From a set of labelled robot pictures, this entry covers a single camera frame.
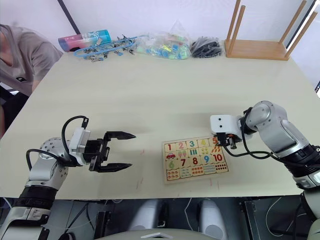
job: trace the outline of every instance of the person's arm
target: person's arm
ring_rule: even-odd
[[[2,106],[0,105],[0,139],[5,134],[5,112]]]
[[[34,72],[32,91],[36,89],[40,81],[61,56],[62,52],[57,50],[49,42],[43,42],[35,51],[33,51],[31,56]]]

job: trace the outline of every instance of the plastic bag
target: plastic bag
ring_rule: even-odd
[[[222,48],[217,37],[199,37],[191,45],[190,51],[194,58],[212,58],[222,54]]]
[[[170,33],[145,34],[137,39],[136,46],[138,53],[166,59],[182,60],[191,55],[188,34],[178,21]]]

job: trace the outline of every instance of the person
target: person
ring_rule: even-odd
[[[19,91],[1,106],[0,137],[61,56],[61,51],[31,30],[0,24],[0,82]]]

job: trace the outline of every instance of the white wall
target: white wall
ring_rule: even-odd
[[[56,0],[0,0],[0,23],[35,30],[60,50],[58,38],[75,34]]]
[[[241,5],[246,5],[246,9],[238,38],[279,40],[301,1],[242,0]],[[307,0],[300,20],[312,2]],[[236,0],[91,0],[90,3],[64,0],[64,3],[82,33],[108,29],[112,39],[121,34],[133,37],[146,32],[169,31],[179,20],[193,39],[213,36],[223,40]]]
[[[320,5],[315,11],[318,15],[291,54],[313,88],[320,81]]]

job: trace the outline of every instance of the beige table surface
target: beige table surface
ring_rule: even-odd
[[[105,131],[137,136],[112,140],[108,161],[132,163],[116,173],[69,169],[57,199],[143,199],[295,195],[301,192],[282,163],[233,158],[228,173],[164,184],[162,142],[210,136],[210,115],[241,115],[269,100],[314,144],[319,141],[320,100],[292,59],[226,58],[168,60],[116,56],[91,63],[66,53],[43,79],[0,141],[0,196],[18,197],[29,170],[26,150],[60,137],[64,122],[89,117],[92,138]],[[71,138],[73,122],[66,131]],[[242,144],[237,152],[244,151]],[[259,135],[251,150],[267,150]]]

